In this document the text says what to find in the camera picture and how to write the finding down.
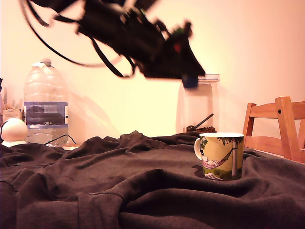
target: mug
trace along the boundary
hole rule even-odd
[[[215,180],[242,177],[244,135],[238,133],[202,133],[194,144],[202,161],[203,173]]]

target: robotic arm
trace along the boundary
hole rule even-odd
[[[20,0],[28,24],[31,26],[23,6],[24,1],[27,2],[39,23],[48,27],[49,24],[39,17],[30,0]],[[85,14],[78,21],[60,15],[76,0],[31,1],[39,6],[55,10],[57,12],[55,20],[77,23],[77,33],[82,33],[91,39],[105,65],[119,77],[124,76],[108,61],[95,40],[112,47],[119,55],[127,58],[132,65],[133,73],[138,67],[140,72],[148,78],[182,79],[185,88],[194,88],[198,86],[198,76],[205,75],[204,69],[198,63],[189,45],[189,36],[192,34],[190,22],[186,22],[183,28],[169,33],[161,21],[151,23],[147,20],[145,11],[156,0],[137,0],[134,7],[129,10],[124,8],[125,0],[86,0]],[[39,39],[58,55],[71,61],[48,46],[40,37]]]

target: tree illustration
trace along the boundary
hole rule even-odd
[[[237,148],[243,140],[243,137],[218,137],[218,141],[222,141],[223,145],[232,143],[232,176],[237,175]]]
[[[200,141],[200,152],[202,155],[204,155],[204,148],[205,148],[205,145],[208,143],[208,140],[205,138],[205,137],[200,137],[201,141]]]

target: wooden chair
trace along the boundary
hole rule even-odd
[[[278,119],[281,138],[252,136],[255,118]],[[299,134],[295,119],[301,119]],[[290,97],[279,97],[275,103],[248,104],[244,121],[244,146],[305,163],[305,101],[292,103]]]

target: water bottle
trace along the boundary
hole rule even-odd
[[[67,143],[68,136],[61,137],[68,134],[67,94],[66,82],[51,65],[50,59],[32,65],[24,85],[27,142],[49,146]]]

